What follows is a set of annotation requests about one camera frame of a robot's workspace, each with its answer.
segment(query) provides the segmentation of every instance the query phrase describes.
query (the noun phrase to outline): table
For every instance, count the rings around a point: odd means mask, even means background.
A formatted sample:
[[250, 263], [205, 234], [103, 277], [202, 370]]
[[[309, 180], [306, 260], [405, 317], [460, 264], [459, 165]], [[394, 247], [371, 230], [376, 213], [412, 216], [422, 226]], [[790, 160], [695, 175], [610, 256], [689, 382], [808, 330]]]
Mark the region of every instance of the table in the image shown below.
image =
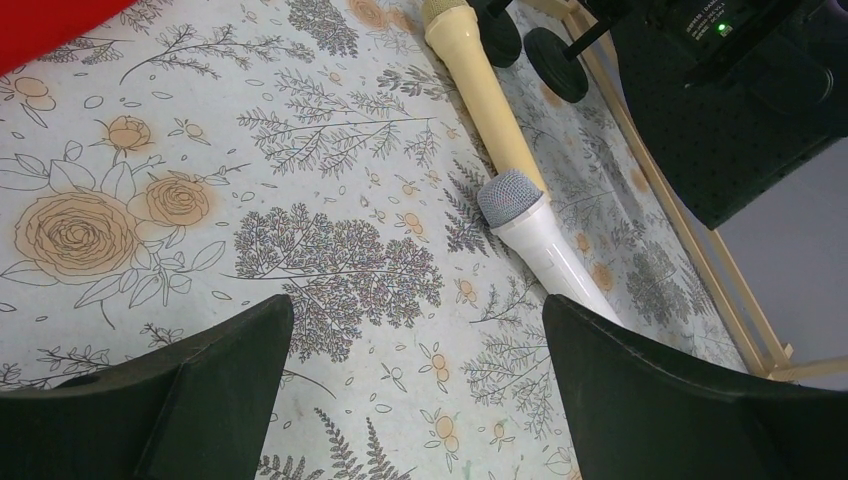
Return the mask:
[[[580, 478], [544, 292], [477, 209], [492, 165], [418, 6], [142, 0], [0, 78], [0, 387], [283, 292], [298, 322], [257, 478]], [[569, 105], [523, 56], [497, 73], [621, 319], [742, 370], [597, 88]]]

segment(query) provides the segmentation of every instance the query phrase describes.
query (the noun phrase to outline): red object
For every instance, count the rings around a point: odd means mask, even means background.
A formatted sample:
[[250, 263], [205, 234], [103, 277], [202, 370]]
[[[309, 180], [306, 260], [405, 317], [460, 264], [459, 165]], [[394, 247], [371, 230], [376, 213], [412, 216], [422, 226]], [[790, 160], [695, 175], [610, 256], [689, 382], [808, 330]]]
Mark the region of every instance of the red object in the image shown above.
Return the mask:
[[134, 0], [10, 0], [0, 16], [0, 74], [96, 28]]

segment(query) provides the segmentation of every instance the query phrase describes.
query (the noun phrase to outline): black plastic part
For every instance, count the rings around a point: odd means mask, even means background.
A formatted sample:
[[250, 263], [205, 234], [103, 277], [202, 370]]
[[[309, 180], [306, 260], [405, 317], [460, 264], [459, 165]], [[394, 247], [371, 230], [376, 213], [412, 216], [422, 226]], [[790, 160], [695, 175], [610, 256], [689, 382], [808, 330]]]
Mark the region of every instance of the black plastic part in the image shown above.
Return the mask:
[[0, 479], [253, 479], [293, 326], [277, 295], [52, 390], [0, 393]]
[[488, 10], [489, 0], [471, 0], [468, 3], [477, 13], [480, 42], [489, 63], [498, 68], [512, 66], [521, 56], [521, 34], [512, 17], [506, 11], [492, 15]]
[[566, 102], [577, 103], [589, 92], [589, 79], [580, 60], [565, 57], [567, 47], [547, 28], [534, 28], [524, 36], [527, 59], [539, 78]]
[[542, 319], [586, 480], [848, 478], [848, 392], [713, 365], [562, 295]]

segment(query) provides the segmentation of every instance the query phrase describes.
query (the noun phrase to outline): rose print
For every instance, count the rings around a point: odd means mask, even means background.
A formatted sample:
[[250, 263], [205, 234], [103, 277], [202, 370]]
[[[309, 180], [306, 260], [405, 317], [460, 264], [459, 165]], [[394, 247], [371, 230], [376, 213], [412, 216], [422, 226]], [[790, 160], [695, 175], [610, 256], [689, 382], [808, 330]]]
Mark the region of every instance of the rose print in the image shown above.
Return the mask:
[[143, 240], [162, 240], [174, 227], [194, 225], [209, 213], [203, 186], [188, 178], [179, 174], [157, 180], [130, 200], [129, 211], [142, 220], [136, 231]]
[[113, 147], [115, 149], [115, 156], [112, 158], [112, 165], [117, 164], [118, 155], [121, 152], [126, 157], [128, 151], [134, 152], [151, 143], [150, 128], [141, 119], [129, 115], [121, 115], [109, 125], [106, 125], [100, 120], [97, 121], [106, 127], [106, 138], [92, 146], [109, 145]]
[[15, 226], [15, 246], [47, 275], [66, 284], [97, 281], [129, 268], [139, 247], [136, 220], [99, 193], [40, 198]]

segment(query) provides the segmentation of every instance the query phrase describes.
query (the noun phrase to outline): black wheel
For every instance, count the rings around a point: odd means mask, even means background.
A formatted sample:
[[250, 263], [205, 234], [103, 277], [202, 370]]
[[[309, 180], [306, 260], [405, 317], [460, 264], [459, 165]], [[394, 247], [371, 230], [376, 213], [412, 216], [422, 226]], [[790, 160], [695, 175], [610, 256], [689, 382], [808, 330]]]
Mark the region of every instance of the black wheel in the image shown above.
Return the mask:
[[480, 42], [489, 63], [498, 68], [512, 66], [521, 56], [521, 34], [506, 11], [492, 16], [487, 10], [490, 0], [471, 0], [469, 5], [477, 13]]
[[524, 51], [539, 78], [566, 102], [577, 103], [589, 92], [589, 79], [580, 60], [565, 58], [567, 46], [547, 28], [534, 28], [524, 36]]

